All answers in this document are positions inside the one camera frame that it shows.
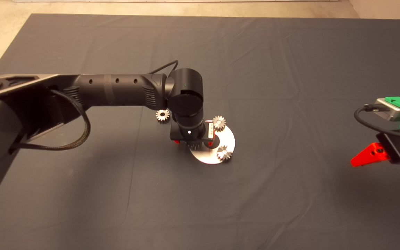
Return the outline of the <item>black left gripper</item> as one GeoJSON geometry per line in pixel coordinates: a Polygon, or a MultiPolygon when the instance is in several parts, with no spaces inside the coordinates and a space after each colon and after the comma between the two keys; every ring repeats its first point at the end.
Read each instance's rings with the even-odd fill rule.
{"type": "Polygon", "coordinates": [[[211,120],[203,120],[198,126],[192,128],[185,128],[179,123],[171,121],[171,140],[175,144],[180,144],[180,141],[201,141],[200,148],[202,149],[215,149],[220,144],[211,120]]]}

